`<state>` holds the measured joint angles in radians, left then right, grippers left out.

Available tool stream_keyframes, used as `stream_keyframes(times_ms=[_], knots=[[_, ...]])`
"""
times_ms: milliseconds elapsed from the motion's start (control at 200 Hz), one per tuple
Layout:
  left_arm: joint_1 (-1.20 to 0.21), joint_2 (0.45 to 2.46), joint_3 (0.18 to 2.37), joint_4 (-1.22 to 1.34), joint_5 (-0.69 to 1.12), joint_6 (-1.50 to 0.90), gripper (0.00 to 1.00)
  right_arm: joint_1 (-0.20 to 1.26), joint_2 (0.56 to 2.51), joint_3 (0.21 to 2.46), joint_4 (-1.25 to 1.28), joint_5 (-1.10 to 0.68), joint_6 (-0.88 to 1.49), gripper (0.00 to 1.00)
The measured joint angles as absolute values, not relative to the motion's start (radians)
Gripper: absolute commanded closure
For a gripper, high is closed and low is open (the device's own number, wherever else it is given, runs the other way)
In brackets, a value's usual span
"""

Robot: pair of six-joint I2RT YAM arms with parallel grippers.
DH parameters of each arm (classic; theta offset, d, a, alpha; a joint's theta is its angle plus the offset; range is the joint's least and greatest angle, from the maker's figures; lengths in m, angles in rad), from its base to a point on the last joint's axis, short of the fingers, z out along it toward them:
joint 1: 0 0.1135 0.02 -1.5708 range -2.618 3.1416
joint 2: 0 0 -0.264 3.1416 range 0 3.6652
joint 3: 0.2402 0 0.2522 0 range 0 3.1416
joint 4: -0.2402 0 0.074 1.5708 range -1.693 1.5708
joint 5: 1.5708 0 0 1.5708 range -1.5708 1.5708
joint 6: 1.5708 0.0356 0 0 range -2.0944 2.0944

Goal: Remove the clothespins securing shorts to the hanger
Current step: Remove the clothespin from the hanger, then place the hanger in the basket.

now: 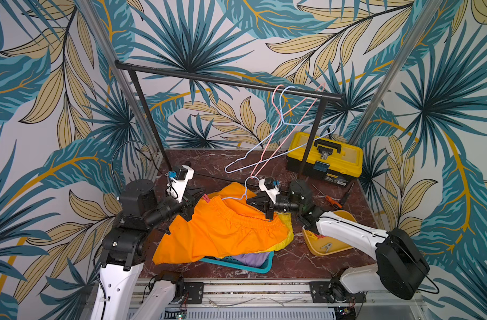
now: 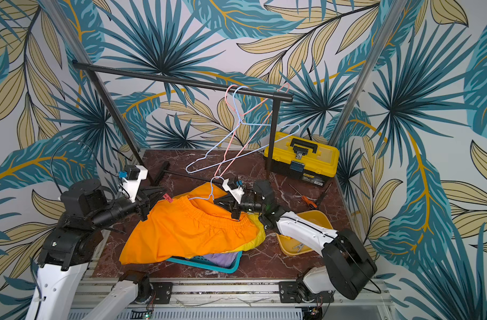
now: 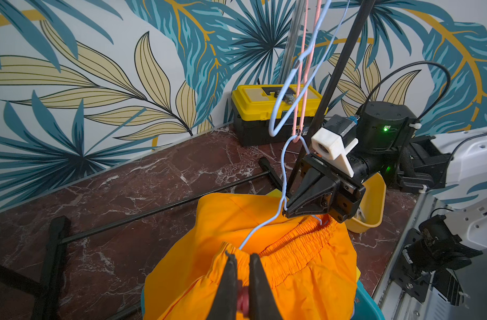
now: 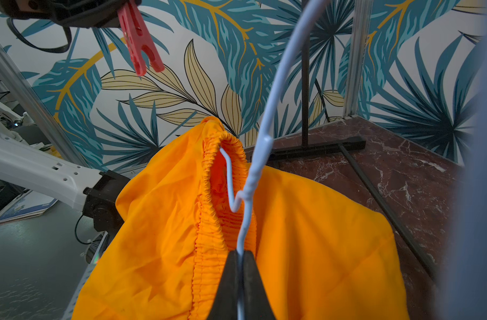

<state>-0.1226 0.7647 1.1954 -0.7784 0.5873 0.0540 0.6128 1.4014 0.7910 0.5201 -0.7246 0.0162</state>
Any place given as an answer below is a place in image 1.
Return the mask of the pink wire hanger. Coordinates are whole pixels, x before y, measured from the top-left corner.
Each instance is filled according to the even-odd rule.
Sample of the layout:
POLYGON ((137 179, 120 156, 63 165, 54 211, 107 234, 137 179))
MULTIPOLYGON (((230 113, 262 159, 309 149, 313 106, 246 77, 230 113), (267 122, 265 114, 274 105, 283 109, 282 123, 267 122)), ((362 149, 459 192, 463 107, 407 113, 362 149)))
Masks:
MULTIPOLYGON (((268 164, 268 162, 271 160, 272 156, 270 156, 269 158, 267 158, 267 160, 264 161, 264 155, 266 153, 266 151, 268 150, 269 148, 269 145, 271 144, 273 138, 274 138, 274 135, 275 133, 280 130, 281 126, 290 126, 290 127, 305 127, 305 126, 308 126, 308 125, 303 125, 302 124, 302 119, 307 115, 307 112, 313 108, 316 100, 315 98, 313 98, 313 101, 312 101, 312 104, 309 106, 308 110, 304 113, 302 119, 300 120, 300 122, 298 123, 287 123, 285 122, 284 120, 284 116, 285 114, 287 113, 290 113, 291 111, 295 110, 297 107, 299 107, 300 105, 302 105, 308 98, 303 98, 302 101, 300 101, 299 103, 297 103, 296 105, 294 105, 293 107, 291 107, 289 110, 287 110, 286 113, 283 112, 283 108, 282 108, 282 102, 280 102, 280 106, 277 107, 277 105, 275 104, 275 94, 277 92, 277 90, 281 87, 284 87, 283 85, 278 85, 277 88, 274 89, 273 93, 272 93, 272 105, 274 107, 274 109, 276 110, 277 114, 279 115, 279 120, 274 128, 273 131, 270 132, 269 136, 267 136, 263 141, 261 142, 267 142, 267 144, 265 145, 263 151, 262 151, 262 154, 260 156, 260 160, 258 162, 256 162, 254 164, 254 168, 252 169, 251 173, 250 173, 250 178, 252 179, 257 179, 257 176, 256 174, 259 174, 263 168, 265 168, 265 166, 268 164), (258 165, 265 162, 265 164, 262 165, 261 169, 257 170, 258 169, 258 165)), ((323 83, 322 85, 318 85, 317 88, 315 89, 315 92, 323 92, 324 89, 326 87, 326 84, 323 83)), ((290 86, 287 86, 285 87, 284 89, 282 89, 281 91, 281 94, 280 94, 280 100, 281 98, 283 97, 284 93, 286 93, 289 89, 294 89, 295 87, 293 85, 290 85, 290 86)), ((279 145, 279 147, 276 148, 275 152, 273 153, 273 155, 275 155, 277 153, 277 151, 281 148, 281 146, 284 144, 285 141, 282 142, 282 144, 279 145)))

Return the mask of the silver metal clothespin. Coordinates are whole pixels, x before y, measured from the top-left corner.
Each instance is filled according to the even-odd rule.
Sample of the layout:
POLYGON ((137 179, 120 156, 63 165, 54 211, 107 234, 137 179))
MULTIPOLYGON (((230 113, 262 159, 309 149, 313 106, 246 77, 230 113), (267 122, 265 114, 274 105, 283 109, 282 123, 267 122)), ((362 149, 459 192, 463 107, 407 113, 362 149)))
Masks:
POLYGON ((326 245, 321 246, 320 250, 324 253, 329 253, 332 249, 332 243, 327 243, 326 245))

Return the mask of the orange shorts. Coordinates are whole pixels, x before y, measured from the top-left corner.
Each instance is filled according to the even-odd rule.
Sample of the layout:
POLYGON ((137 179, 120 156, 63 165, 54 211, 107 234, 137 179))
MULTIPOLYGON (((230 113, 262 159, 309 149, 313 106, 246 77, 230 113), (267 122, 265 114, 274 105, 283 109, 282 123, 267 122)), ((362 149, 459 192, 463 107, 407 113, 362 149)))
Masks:
POLYGON ((207 195, 209 203, 199 200, 191 221, 174 218, 152 258, 156 265, 279 251, 293 241, 290 214, 275 214, 269 221, 245 200, 222 200, 230 185, 207 195))

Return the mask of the blue wire hanger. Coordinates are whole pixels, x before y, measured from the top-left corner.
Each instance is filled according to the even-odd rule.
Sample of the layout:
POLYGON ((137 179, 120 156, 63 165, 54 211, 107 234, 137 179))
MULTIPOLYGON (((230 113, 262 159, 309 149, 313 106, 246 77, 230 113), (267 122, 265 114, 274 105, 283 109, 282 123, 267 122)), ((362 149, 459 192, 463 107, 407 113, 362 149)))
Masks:
POLYGON ((234 183, 228 187, 227 193, 225 193, 225 197, 222 197, 222 200, 236 200, 236 201, 243 201, 247 200, 249 197, 249 182, 256 181, 259 182, 259 178, 256 176, 249 176, 247 177, 243 183, 234 183))

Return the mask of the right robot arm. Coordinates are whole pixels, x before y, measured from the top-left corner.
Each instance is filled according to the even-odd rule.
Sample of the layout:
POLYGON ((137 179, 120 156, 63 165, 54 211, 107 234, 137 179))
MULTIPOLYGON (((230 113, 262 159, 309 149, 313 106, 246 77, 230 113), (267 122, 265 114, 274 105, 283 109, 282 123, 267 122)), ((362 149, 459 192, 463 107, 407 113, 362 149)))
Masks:
POLYGON ((291 182, 288 192, 280 191, 271 179, 259 181, 260 192, 246 203, 262 211, 267 219, 276 213, 291 213, 305 229, 334 238, 374 259, 374 264, 339 271, 322 293, 328 302, 349 302, 359 294, 387 291, 410 300, 428 278, 430 267, 402 229, 375 229, 338 216, 319 207, 305 181, 291 182))

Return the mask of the purple shorts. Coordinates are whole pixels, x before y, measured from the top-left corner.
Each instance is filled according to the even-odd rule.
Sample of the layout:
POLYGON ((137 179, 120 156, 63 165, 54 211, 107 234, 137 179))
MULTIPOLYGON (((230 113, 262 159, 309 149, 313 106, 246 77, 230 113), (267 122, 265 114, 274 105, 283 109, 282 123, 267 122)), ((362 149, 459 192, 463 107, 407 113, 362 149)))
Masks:
POLYGON ((233 258, 245 266, 261 268, 261 266, 267 261, 269 257, 268 252, 263 253, 246 253, 233 256, 233 258))

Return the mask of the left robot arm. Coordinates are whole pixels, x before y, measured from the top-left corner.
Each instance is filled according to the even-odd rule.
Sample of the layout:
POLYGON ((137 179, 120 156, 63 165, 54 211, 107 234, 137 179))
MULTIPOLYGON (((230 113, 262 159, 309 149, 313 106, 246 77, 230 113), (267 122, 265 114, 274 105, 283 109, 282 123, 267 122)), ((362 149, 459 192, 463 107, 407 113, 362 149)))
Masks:
MULTIPOLYGON (((191 220, 205 193, 203 187, 191 187, 183 195, 157 200, 154 188, 153 181, 139 179, 127 184, 119 196, 122 211, 100 247, 99 289, 92 319, 127 319, 135 285, 151 257, 152 233, 176 216, 191 220)), ((159 319, 169 305, 199 305, 203 289, 201 282, 186 283, 180 273, 164 271, 152 281, 133 318, 159 319)))

